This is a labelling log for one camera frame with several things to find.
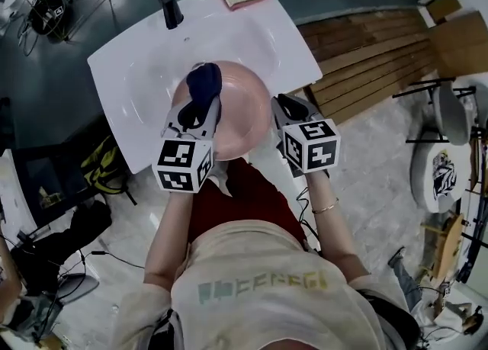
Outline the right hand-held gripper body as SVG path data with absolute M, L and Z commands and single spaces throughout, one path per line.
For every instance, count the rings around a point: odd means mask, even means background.
M 311 172 L 325 172 L 338 165 L 340 134 L 332 119 L 295 124 L 276 123 L 277 148 L 297 178 Z

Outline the big pink plate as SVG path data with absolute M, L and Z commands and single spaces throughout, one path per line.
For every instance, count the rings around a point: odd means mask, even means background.
M 222 73 L 221 118 L 213 136 L 213 153 L 217 161 L 229 161 L 244 156 L 266 138 L 271 124 L 271 95 L 246 66 L 223 60 L 211 63 L 216 63 Z M 203 64 L 196 64 L 190 72 Z M 187 75 L 176 87 L 171 109 L 191 100 Z

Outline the dark blue cloth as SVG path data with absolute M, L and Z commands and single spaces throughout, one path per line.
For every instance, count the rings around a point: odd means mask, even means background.
M 204 63 L 188 73 L 186 78 L 190 102 L 178 114 L 178 122 L 185 128 L 200 127 L 206 120 L 210 106 L 222 90 L 222 73 L 216 63 Z

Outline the person's left forearm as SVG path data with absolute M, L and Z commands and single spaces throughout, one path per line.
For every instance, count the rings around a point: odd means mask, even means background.
M 143 282 L 170 291 L 188 249 L 193 194 L 172 192 L 149 247 Z

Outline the person's right forearm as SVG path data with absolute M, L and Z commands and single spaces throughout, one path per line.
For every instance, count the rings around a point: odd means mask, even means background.
M 322 171 L 305 176 L 323 257 L 339 268 L 347 282 L 369 275 L 358 257 L 329 177 Z

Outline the white sink basin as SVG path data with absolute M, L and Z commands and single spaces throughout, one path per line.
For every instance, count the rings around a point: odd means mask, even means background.
M 278 0 L 232 11 L 223 0 L 181 0 L 168 29 L 157 11 L 88 58 L 101 105 L 132 173 L 151 164 L 179 82 L 198 63 L 231 61 L 257 74 L 272 95 L 318 81 L 321 70 Z

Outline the red trousers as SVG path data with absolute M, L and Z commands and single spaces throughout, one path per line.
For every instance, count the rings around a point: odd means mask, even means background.
M 207 179 L 194 195 L 188 241 L 215 226 L 238 220 L 262 220 L 289 232 L 300 244 L 306 236 L 285 196 L 242 158 L 229 161 L 224 194 Z

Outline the yellow black backpack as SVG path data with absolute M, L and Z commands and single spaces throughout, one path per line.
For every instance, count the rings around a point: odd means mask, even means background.
M 106 136 L 81 164 L 82 174 L 92 188 L 103 194 L 125 194 L 137 202 L 128 188 L 128 166 L 112 135 Z

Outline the wooden slat deck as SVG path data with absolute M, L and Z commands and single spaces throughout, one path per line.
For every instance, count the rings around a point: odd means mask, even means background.
M 437 68 L 416 8 L 354 13 L 298 27 L 322 76 L 303 90 L 324 117 L 343 123 Z

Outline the black faucet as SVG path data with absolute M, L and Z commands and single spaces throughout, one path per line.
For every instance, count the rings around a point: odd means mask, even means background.
M 183 20 L 177 0 L 158 0 L 164 14 L 165 24 L 169 30 L 175 29 Z

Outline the white round cushion tiger print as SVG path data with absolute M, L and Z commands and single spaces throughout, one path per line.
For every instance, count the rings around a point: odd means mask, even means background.
M 429 213 L 445 213 L 461 199 L 470 178 L 469 144 L 419 143 L 410 168 L 416 203 Z

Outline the round black floor bag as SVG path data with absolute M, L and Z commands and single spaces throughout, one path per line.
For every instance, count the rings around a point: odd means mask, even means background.
M 36 0 L 27 21 L 41 36 L 63 40 L 66 26 L 66 4 L 64 0 Z

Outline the large cardboard sheet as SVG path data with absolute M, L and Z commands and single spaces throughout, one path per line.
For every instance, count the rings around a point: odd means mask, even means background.
M 429 29 L 442 78 L 488 72 L 488 27 L 473 11 Z

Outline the small cardboard box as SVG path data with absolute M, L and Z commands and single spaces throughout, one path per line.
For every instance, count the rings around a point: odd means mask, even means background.
M 433 0 L 426 5 L 426 9 L 436 24 L 446 22 L 446 17 L 461 9 L 458 0 Z

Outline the grey chair with black frame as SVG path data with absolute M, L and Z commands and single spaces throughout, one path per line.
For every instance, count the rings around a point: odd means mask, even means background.
M 474 85 L 455 88 L 456 78 L 436 78 L 420 82 L 412 82 L 410 86 L 418 88 L 392 95 L 400 98 L 420 92 L 428 92 L 433 106 L 435 127 L 425 126 L 417 139 L 408 139 L 406 143 L 450 143 L 454 146 L 463 146 L 472 139 L 482 140 L 486 137 L 485 127 L 480 127 L 470 121 L 467 110 L 461 98 L 475 95 L 477 88 Z

